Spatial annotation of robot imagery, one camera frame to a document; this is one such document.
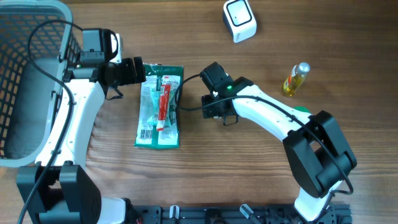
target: brown tabletop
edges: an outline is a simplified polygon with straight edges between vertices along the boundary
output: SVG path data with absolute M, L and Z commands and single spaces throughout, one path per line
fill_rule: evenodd
M 183 65 L 185 78 L 214 61 L 265 93 L 312 113 L 330 112 L 357 159 L 349 178 L 355 223 L 397 223 L 398 4 L 396 1 L 250 1 L 257 34 L 234 44 L 223 24 L 223 1 L 71 4 L 81 27 L 102 27 L 124 39 L 124 57 Z M 292 98 L 280 86 L 300 62 L 312 71 Z M 87 173 L 103 196 L 134 205 L 293 203 L 299 185 L 283 145 L 246 119 L 224 127 L 201 111 L 181 112 L 180 149 L 134 148 L 140 85 L 120 88 L 95 120 Z M 182 104 L 197 106 L 208 90 L 184 86 Z M 22 199 L 16 169 L 0 169 L 0 223 L 15 223 Z

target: bottle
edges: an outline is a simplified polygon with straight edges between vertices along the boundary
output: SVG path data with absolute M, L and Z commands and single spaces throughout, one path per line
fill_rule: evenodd
M 300 85 L 304 82 L 309 71 L 310 65 L 307 62 L 295 65 L 292 69 L 292 73 L 287 77 L 286 81 L 282 85 L 282 93 L 285 96 L 293 96 Z

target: white cube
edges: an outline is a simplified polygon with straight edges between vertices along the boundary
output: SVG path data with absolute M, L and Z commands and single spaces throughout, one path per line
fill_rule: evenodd
M 223 20 L 235 43 L 254 36 L 257 22 L 248 0 L 229 0 L 224 4 Z

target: gray bin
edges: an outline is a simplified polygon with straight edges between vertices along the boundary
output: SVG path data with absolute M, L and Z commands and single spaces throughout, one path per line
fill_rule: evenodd
M 50 135 L 62 87 L 27 58 L 30 33 L 50 19 L 73 22 L 58 1 L 0 1 L 0 166 L 34 162 Z M 53 23 L 36 32 L 30 49 L 38 66 L 61 79 L 80 46 L 70 25 Z

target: bottle cap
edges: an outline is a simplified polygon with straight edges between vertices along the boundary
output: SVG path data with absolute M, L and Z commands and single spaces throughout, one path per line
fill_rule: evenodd
M 302 62 L 296 67 L 297 75 L 306 75 L 310 71 L 310 65 L 307 62 Z

